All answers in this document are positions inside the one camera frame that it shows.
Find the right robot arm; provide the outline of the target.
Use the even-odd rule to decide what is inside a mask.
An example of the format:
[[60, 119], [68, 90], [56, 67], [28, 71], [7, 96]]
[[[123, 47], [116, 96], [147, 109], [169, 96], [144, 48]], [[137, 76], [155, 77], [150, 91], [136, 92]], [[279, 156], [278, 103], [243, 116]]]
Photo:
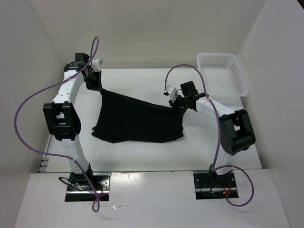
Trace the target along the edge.
[[192, 81], [181, 84], [180, 88], [183, 95], [179, 95], [175, 87], [165, 87], [164, 95], [170, 97], [170, 106], [181, 115], [188, 109], [199, 112], [216, 121], [219, 127], [216, 155], [208, 175], [210, 185], [218, 187], [231, 173], [237, 153], [248, 150], [256, 142], [248, 112], [228, 108], [199, 93]]

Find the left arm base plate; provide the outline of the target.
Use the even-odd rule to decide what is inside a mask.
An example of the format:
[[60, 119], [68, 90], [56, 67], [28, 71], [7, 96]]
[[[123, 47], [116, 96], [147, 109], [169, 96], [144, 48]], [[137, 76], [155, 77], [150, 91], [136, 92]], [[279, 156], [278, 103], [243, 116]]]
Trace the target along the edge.
[[93, 188], [90, 186], [83, 174], [77, 176], [76, 174], [71, 173], [68, 178], [58, 178], [67, 186], [65, 202], [93, 202], [96, 199], [94, 189], [99, 195], [99, 201], [109, 201], [111, 174], [96, 172], [89, 177], [91, 178]]

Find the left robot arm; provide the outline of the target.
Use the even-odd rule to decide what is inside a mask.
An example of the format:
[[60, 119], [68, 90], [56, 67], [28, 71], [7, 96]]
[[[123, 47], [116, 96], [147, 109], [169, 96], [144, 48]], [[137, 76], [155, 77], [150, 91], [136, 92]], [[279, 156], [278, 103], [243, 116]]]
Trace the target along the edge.
[[59, 141], [65, 156], [69, 157], [71, 174], [69, 185], [75, 190], [89, 190], [95, 184], [91, 166], [84, 156], [79, 140], [81, 121], [74, 108], [80, 86], [100, 91], [102, 59], [91, 59], [85, 53], [76, 53], [75, 60], [64, 68], [59, 91], [50, 103], [43, 105], [49, 133]]

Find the black shorts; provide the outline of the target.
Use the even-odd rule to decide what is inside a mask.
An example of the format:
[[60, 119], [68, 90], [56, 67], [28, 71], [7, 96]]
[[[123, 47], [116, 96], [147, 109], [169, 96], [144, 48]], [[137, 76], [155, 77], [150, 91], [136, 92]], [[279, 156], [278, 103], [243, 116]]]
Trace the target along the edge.
[[102, 106], [92, 135], [110, 143], [166, 143], [184, 136], [182, 120], [173, 108], [103, 89]]

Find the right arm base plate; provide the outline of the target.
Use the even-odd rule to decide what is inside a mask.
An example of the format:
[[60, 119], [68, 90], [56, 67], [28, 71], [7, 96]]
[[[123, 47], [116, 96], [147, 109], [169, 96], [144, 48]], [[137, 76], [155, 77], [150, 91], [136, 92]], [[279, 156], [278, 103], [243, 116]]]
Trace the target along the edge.
[[196, 200], [238, 198], [235, 175], [232, 171], [218, 176], [210, 171], [195, 171], [193, 173]]

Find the white plastic basket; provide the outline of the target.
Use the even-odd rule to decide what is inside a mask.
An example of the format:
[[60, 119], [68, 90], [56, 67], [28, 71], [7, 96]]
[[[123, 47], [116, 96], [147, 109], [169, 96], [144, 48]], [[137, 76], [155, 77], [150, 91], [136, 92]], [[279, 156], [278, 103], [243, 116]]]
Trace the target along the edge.
[[228, 53], [200, 53], [198, 70], [209, 95], [216, 97], [245, 97], [248, 88], [238, 58]]

